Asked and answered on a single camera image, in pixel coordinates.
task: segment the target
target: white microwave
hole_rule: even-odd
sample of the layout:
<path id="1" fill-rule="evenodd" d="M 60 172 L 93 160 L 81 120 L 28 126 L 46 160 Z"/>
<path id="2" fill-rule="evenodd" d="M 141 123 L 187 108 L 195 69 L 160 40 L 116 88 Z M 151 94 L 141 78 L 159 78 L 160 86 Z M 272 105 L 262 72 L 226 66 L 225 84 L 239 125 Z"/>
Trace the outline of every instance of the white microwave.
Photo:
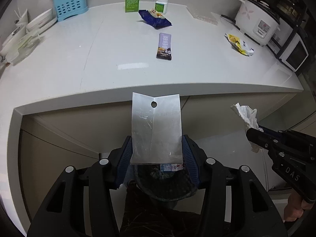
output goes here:
<path id="1" fill-rule="evenodd" d="M 279 29 L 277 29 L 272 36 L 275 41 L 282 47 L 292 32 L 292 28 L 283 19 L 280 18 Z M 267 44 L 271 50 L 277 54 L 280 48 L 272 41 Z M 308 52 L 302 38 L 298 33 L 295 34 L 294 38 L 287 46 L 285 51 L 281 54 L 281 61 L 287 65 L 294 72 L 299 69 L 303 62 L 307 59 Z"/>

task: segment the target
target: rice cooker handle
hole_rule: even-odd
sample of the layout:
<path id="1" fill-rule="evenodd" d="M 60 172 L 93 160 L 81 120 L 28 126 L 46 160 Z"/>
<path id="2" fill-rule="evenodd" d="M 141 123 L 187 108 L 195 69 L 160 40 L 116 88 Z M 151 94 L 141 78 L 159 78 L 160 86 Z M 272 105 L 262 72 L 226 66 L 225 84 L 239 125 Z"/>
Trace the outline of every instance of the rice cooker handle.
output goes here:
<path id="1" fill-rule="evenodd" d="M 238 1 L 241 1 L 242 3 L 246 3 L 246 1 L 245 1 L 245 0 L 238 0 Z"/>

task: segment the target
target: rice cooker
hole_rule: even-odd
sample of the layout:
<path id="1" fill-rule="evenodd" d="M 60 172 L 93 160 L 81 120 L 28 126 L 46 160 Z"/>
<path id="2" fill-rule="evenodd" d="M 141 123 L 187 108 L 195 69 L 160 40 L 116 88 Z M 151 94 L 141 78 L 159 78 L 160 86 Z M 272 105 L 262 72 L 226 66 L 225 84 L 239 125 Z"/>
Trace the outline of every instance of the rice cooker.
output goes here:
<path id="1" fill-rule="evenodd" d="M 261 46 L 266 45 L 280 24 L 280 16 L 265 2 L 239 0 L 241 6 L 236 15 L 236 26 Z"/>

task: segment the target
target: screw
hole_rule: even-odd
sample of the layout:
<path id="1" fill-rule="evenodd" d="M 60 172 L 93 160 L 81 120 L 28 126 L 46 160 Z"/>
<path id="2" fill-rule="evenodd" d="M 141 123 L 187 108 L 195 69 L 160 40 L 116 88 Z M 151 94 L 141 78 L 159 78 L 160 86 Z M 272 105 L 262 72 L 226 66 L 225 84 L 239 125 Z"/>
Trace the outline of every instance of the screw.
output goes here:
<path id="1" fill-rule="evenodd" d="M 101 160 L 99 161 L 99 163 L 100 163 L 101 165 L 106 165 L 107 163 L 109 163 L 109 160 L 108 160 L 108 159 L 101 159 Z"/>
<path id="2" fill-rule="evenodd" d="M 250 168 L 248 166 L 243 165 L 241 166 L 241 170 L 247 173 L 250 171 Z"/>
<path id="3" fill-rule="evenodd" d="M 206 163 L 208 163 L 208 164 L 211 164 L 211 165 L 213 165 L 213 164 L 215 164 L 215 159 L 213 159 L 213 158 L 207 158 L 206 159 Z"/>
<path id="4" fill-rule="evenodd" d="M 73 166 L 68 166 L 68 167 L 66 167 L 66 169 L 65 169 L 65 171 L 67 172 L 67 173 L 70 173 L 70 172 L 72 172 L 74 170 L 74 167 Z"/>

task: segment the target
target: human hand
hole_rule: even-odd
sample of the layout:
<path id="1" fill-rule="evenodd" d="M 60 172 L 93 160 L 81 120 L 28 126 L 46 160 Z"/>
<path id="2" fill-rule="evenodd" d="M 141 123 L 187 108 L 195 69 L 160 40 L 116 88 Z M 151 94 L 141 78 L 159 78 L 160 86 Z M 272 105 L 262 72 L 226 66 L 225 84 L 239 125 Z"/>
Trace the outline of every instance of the human hand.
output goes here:
<path id="1" fill-rule="evenodd" d="M 314 204 L 309 204 L 294 190 L 288 198 L 288 204 L 284 208 L 284 220 L 295 221 L 303 215 L 303 210 L 310 210 Z"/>

